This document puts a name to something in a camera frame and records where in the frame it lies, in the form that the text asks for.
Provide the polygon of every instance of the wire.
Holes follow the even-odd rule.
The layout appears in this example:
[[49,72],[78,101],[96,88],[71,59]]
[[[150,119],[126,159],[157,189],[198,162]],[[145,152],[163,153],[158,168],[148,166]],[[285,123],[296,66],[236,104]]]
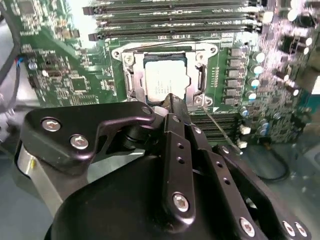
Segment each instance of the wire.
[[10,32],[12,35],[12,41],[13,41],[13,48],[8,58],[5,60],[2,68],[0,69],[0,87],[1,87],[1,85],[5,81],[6,76],[8,75],[11,69],[11,66],[13,65],[18,54],[20,53],[20,35],[14,22],[10,18],[9,14],[6,12],[4,5],[1,2],[0,2],[0,13],[1,13],[1,17],[5,19],[6,24],[10,29]]
[[14,109],[15,104],[17,102],[17,96],[18,96],[18,89],[20,86],[20,63],[23,61],[23,58],[19,58],[16,61],[15,64],[15,81],[14,81],[14,87],[13,87],[13,93],[12,93],[12,97],[9,100],[8,104],[6,106],[1,106],[0,108],[0,114],[1,113],[6,113],[7,111],[9,111],[10,109]]
[[223,128],[217,123],[217,121],[210,115],[210,113],[208,112],[208,110],[202,106],[203,111],[207,114],[207,116],[211,119],[211,121],[216,125],[216,127],[220,130],[220,132],[222,133],[223,137],[225,138],[225,140],[228,142],[228,144],[230,144],[238,154],[242,155],[243,152],[241,151],[241,149],[239,147],[237,147],[232,140],[230,139],[230,137],[228,137],[228,135],[226,134],[226,132],[223,130]]
[[275,178],[267,178],[264,176],[260,176],[257,174],[257,176],[264,181],[265,183],[268,184],[275,184],[275,183],[279,183],[282,182],[284,180],[286,180],[288,177],[290,177],[290,168],[289,165],[287,164],[287,162],[284,160],[284,158],[282,156],[280,156],[273,148],[270,147],[269,143],[264,143],[263,144],[265,146],[265,148],[270,151],[270,153],[272,153],[272,155],[274,156],[274,158],[282,164],[283,168],[284,168],[284,173],[278,177]]

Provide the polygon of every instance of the mounting hole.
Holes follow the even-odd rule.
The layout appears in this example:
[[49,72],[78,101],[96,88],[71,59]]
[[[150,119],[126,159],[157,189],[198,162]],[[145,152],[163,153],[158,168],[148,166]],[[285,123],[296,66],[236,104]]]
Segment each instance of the mounting hole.
[[231,184],[230,181],[229,181],[226,177],[223,178],[223,181],[224,181],[225,184],[227,184],[227,185],[230,185],[230,184]]
[[180,164],[185,164],[185,161],[181,158],[181,157],[177,157],[176,160],[180,163]]
[[217,161],[216,164],[218,165],[219,168],[223,168],[224,166],[221,164],[221,162]]
[[178,143],[177,146],[178,146],[178,148],[180,148],[180,149],[184,149],[184,148],[185,148],[181,143]]

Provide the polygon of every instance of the cpu socket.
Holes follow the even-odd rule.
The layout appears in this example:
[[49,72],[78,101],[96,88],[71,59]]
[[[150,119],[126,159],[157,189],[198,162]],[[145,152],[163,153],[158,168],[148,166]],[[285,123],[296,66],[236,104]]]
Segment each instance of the cpu socket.
[[122,62],[128,100],[157,105],[169,93],[184,99],[188,108],[213,104],[205,96],[210,57],[218,54],[206,41],[132,42],[114,49],[112,57]]

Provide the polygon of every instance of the motherboard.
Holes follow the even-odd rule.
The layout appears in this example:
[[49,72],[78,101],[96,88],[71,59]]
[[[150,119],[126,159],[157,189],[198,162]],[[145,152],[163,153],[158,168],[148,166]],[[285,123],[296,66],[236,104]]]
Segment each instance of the motherboard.
[[319,1],[1,1],[43,107],[173,93],[210,142],[212,116],[245,148],[294,141],[320,102]]

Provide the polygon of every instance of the screw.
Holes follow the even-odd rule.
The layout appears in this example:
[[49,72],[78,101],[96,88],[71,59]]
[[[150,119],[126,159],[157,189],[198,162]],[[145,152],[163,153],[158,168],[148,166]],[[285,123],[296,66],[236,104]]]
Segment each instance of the screw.
[[194,130],[195,130],[198,134],[201,134],[201,129],[198,128],[197,126],[194,127]]
[[142,111],[145,113],[145,114],[151,114],[152,112],[150,111],[149,108],[147,108],[146,106],[143,106],[142,107]]
[[245,219],[244,217],[240,217],[240,225],[243,231],[245,231],[245,233],[248,234],[249,237],[255,236],[256,234],[255,229],[247,219]]
[[290,236],[294,237],[296,235],[294,229],[292,228],[292,226],[290,226],[289,223],[287,223],[286,221],[282,221],[282,224]]
[[173,203],[181,212],[186,212],[189,209],[188,200],[179,193],[173,195]]
[[54,119],[46,119],[42,122],[42,127],[49,132],[56,132],[61,128],[60,123]]
[[226,148],[225,146],[222,146],[221,148],[222,148],[222,150],[223,150],[226,154],[228,154],[228,153],[229,153],[229,149],[228,149],[228,148]]
[[299,223],[296,222],[295,226],[299,230],[299,232],[301,233],[302,236],[304,236],[304,237],[308,236],[306,230]]
[[124,57],[124,63],[127,65],[127,66],[131,66],[132,64],[134,64],[135,62],[135,58],[131,55],[126,55]]
[[177,123],[180,123],[180,120],[179,120],[179,118],[177,118],[177,116],[176,115],[173,115],[173,120],[175,121],[175,122],[177,122]]
[[86,149],[89,146],[88,140],[81,135],[74,135],[71,137],[70,143],[74,148],[79,150]]

